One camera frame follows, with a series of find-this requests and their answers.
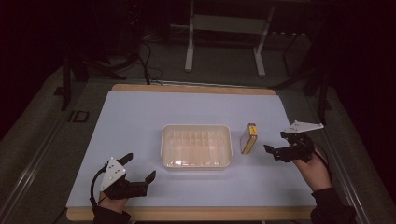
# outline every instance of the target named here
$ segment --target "yellow box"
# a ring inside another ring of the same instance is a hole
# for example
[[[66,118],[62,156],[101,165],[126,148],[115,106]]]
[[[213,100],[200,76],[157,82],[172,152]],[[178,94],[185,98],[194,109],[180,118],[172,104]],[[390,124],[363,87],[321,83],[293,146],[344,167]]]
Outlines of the yellow box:
[[[241,137],[241,153],[247,155],[253,148],[254,143],[257,140],[257,128],[255,123],[249,123],[245,129],[244,134]]]

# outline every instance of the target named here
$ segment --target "person's hand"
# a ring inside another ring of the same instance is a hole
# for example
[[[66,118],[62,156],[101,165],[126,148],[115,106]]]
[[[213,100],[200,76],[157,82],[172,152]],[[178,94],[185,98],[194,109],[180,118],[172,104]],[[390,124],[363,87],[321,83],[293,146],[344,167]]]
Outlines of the person's hand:
[[[312,159],[307,163],[302,160],[294,160],[293,163],[297,166],[306,184],[312,191],[332,187],[332,182],[325,165],[314,153],[312,153]]]
[[[99,206],[122,214],[128,199],[111,200],[101,191],[99,196]]]

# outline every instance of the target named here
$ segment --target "gray carpet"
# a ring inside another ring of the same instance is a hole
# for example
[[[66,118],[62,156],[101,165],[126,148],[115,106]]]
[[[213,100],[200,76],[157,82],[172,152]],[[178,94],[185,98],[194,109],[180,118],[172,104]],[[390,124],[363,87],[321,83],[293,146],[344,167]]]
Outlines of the gray carpet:
[[[193,70],[184,72],[187,47],[175,43],[147,42],[151,48],[148,61],[153,84],[200,83],[210,85],[235,85],[265,88],[289,78],[282,61],[282,49],[289,39],[283,35],[271,35],[262,53],[267,77],[258,77],[250,48],[213,48],[197,45]],[[141,56],[146,59],[148,48],[142,46]],[[288,54],[291,64],[297,66],[304,55],[304,48]],[[92,71],[87,84],[73,82],[73,101],[66,111],[60,111],[62,98],[53,92],[62,85],[62,69],[45,83],[21,118],[0,144],[0,202],[7,202],[25,167],[34,156],[42,157],[36,167],[38,172],[30,180],[30,188],[15,202],[15,209],[8,223],[72,223],[62,213],[74,184],[85,150],[90,143],[106,93],[116,80],[102,77]],[[124,83],[144,83],[140,64],[121,71],[128,77]],[[301,81],[278,91],[290,122],[298,119],[318,122],[316,108],[318,97],[304,97]],[[396,223],[396,209],[336,92],[330,89],[326,112],[328,125],[321,132],[310,136],[327,148],[335,174],[334,185],[345,203],[357,207],[359,223]],[[67,122],[72,110],[90,111],[86,123]],[[36,155],[39,149],[46,153]],[[292,223],[268,221],[267,223]]]

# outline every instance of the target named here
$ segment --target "white tray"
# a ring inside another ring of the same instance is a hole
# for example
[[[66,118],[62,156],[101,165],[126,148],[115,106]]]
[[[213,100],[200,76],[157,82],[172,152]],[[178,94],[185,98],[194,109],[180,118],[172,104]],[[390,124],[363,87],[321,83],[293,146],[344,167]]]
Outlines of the white tray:
[[[161,157],[171,171],[222,170],[233,156],[230,129],[224,125],[166,125]]]

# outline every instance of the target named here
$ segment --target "dark background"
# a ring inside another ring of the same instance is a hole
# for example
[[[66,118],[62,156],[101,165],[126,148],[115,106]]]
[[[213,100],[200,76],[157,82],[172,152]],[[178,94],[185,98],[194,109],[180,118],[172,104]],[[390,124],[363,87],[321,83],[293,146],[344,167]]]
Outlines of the dark background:
[[[114,3],[108,0],[97,0],[96,3],[111,6],[111,2]],[[62,65],[63,41],[73,40],[93,58],[106,57],[104,49],[111,43],[111,34],[102,32],[90,3],[76,0],[1,1],[1,138],[46,78]],[[327,55],[329,46],[333,46],[329,43],[334,43],[334,40],[338,43],[338,48],[328,54],[334,64],[329,68],[331,86],[336,88],[395,201],[396,162],[393,161],[392,129],[396,102],[393,99],[396,6],[391,2],[374,0],[349,0],[346,3],[349,7],[338,11],[330,20],[326,37],[319,41],[319,49],[322,50],[321,55]],[[146,4],[143,15],[147,24],[157,24],[159,29],[163,28],[161,23],[177,21],[187,24],[186,10],[180,9],[188,7],[188,1],[151,0]],[[107,22],[120,24],[125,12],[119,11],[119,6],[114,8],[109,11],[109,18],[114,21]],[[281,18],[287,17],[287,11],[283,13],[280,10],[280,14],[279,11],[276,14],[277,19],[272,25],[275,31],[276,27],[284,25]]]

